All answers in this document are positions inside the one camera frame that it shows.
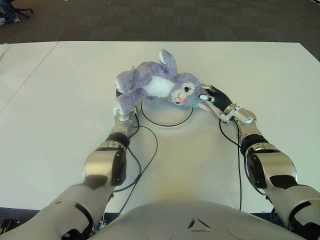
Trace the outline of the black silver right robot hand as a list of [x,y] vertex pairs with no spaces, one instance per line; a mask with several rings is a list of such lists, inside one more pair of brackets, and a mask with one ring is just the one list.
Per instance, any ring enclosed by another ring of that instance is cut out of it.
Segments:
[[203,101],[211,103],[213,106],[226,114],[226,109],[233,104],[230,98],[221,90],[215,88],[213,85],[201,84],[200,88],[205,92],[199,98]]

